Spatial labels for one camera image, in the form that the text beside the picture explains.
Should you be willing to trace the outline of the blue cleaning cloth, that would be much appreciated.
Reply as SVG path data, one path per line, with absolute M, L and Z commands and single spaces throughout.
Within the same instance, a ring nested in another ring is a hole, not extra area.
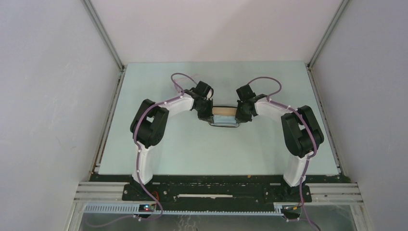
M 240 125 L 235 116 L 214 115 L 213 120 L 212 126 L 216 127 L 238 127 Z

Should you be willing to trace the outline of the black glasses case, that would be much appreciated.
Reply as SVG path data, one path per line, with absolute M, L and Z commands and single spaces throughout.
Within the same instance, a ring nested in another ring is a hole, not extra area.
M 218 105 L 218 106 L 214 106 L 212 108 L 213 116 L 214 115 L 236 116 L 236 111 L 237 111 L 237 107 L 234 107 L 234 106 L 219 106 Z M 210 126 L 212 126 L 213 121 L 214 120 L 212 118 L 212 120 L 210 122 L 208 122 Z M 221 127 L 221 128 L 238 128 L 238 127 Z

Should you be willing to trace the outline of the pink transparent sunglasses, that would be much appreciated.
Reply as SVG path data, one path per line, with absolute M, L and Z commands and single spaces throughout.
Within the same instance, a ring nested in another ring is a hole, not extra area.
M 177 93 L 181 93 L 181 89 L 177 86 L 177 84 L 183 89 L 190 89 L 191 87 L 195 87 L 197 85 L 200 75 L 193 74 L 190 77 L 192 80 L 182 75 L 176 75 L 173 77 L 174 82 L 176 83 L 173 83 L 173 85 Z

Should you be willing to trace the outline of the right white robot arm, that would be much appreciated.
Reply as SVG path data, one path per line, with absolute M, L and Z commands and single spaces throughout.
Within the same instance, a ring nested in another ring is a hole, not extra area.
M 254 116 L 265 116 L 281 122 L 284 142 L 291 156 L 283 174 L 286 184 L 280 187 L 280 196 L 292 201 L 299 195 L 298 185 L 306 177 L 308 164 L 316 156 L 324 135 L 311 107 L 305 105 L 297 109 L 272 101 L 267 95 L 256 95 L 246 84 L 236 90 L 238 105 L 235 119 L 237 123 L 251 122 Z

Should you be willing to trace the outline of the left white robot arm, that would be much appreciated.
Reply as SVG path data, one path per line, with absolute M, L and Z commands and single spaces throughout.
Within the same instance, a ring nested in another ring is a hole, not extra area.
M 161 142 L 168 120 L 182 112 L 195 110 L 200 120 L 212 122 L 213 94 L 211 86 L 199 81 L 195 87 L 182 90 L 171 99 L 157 103 L 145 99 L 141 103 L 130 126 L 136 145 L 136 163 L 132 177 L 138 182 L 133 193 L 140 200 L 151 197 L 152 187 L 147 183 L 153 178 L 153 156 L 149 151 Z

